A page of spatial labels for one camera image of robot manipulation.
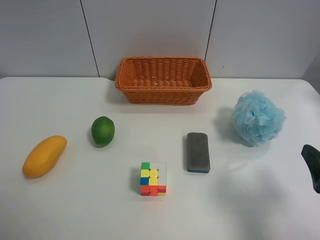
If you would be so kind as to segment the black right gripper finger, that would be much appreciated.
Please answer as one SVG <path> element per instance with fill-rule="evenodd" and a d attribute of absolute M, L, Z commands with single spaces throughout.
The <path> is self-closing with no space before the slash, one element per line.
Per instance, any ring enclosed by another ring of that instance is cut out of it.
<path fill-rule="evenodd" d="M 309 144 L 302 148 L 301 155 L 310 171 L 313 189 L 320 193 L 320 151 Z"/>

